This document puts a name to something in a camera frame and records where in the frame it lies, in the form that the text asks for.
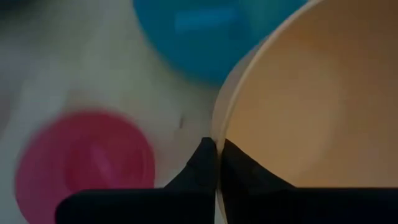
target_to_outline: blue bowl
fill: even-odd
[[[147,38],[193,80],[222,85],[235,64],[306,0],[133,0]]]

